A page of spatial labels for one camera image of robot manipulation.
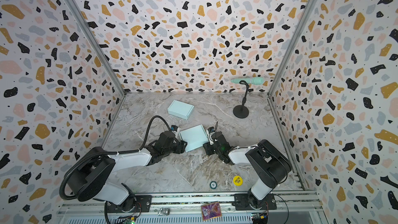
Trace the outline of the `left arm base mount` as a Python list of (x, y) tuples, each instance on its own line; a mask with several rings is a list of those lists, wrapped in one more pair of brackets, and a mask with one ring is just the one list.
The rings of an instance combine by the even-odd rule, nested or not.
[(120, 205), (108, 202), (106, 209), (108, 213), (120, 213), (127, 215), (139, 215), (148, 213), (151, 207), (152, 195), (129, 194)]

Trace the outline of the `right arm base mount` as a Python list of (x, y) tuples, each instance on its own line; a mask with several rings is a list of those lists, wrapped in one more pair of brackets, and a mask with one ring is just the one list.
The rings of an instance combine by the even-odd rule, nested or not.
[(266, 211), (268, 210), (276, 210), (276, 200), (274, 194), (268, 194), (262, 200), (258, 200), (253, 195), (249, 193), (246, 194), (235, 194), (234, 201), (232, 205), (238, 211)]

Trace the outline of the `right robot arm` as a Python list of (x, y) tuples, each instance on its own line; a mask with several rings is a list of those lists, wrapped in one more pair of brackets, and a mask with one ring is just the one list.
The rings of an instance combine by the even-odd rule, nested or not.
[(266, 197), (279, 184), (285, 182), (292, 170), (289, 160), (268, 140), (262, 140), (253, 146), (233, 147), (222, 132), (215, 128), (209, 128), (207, 136), (209, 141), (203, 147), (208, 156), (216, 154), (222, 162), (230, 165), (250, 164), (259, 177), (247, 194), (235, 196), (236, 209), (265, 209), (270, 204)]

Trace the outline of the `mint paper box sheet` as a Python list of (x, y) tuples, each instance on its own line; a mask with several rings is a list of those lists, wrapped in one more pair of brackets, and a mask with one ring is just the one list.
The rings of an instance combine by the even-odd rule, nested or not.
[(194, 106), (174, 100), (168, 107), (167, 112), (169, 115), (188, 120), (194, 110)]

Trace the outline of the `mint box sheets stack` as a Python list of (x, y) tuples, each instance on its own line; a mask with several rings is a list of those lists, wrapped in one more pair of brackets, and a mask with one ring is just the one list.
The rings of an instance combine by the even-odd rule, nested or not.
[(200, 124), (195, 127), (183, 130), (179, 133), (180, 139), (187, 143), (185, 152), (190, 152), (197, 148), (203, 147), (208, 142), (208, 136), (204, 127)]

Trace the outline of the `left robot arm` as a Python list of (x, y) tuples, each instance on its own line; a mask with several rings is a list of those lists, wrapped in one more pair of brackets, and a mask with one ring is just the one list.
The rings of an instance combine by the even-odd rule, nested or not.
[(187, 142), (178, 140), (172, 131), (165, 131), (158, 140), (142, 149), (105, 151), (95, 147), (66, 172), (59, 195), (65, 201), (106, 201), (127, 212), (136, 202), (135, 194), (125, 184), (113, 184), (109, 176), (132, 167), (151, 166), (171, 153), (184, 153), (187, 145)]

